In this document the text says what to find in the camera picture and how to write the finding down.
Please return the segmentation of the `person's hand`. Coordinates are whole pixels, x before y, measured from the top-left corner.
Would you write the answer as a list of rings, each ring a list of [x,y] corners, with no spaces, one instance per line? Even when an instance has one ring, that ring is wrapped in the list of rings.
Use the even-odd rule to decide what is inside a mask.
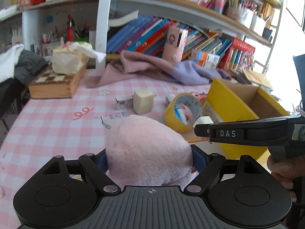
[[[297,201],[295,192],[293,191],[293,179],[290,175],[292,165],[285,162],[275,162],[273,157],[270,155],[267,159],[267,167],[271,171],[271,175],[289,191],[293,202]]]

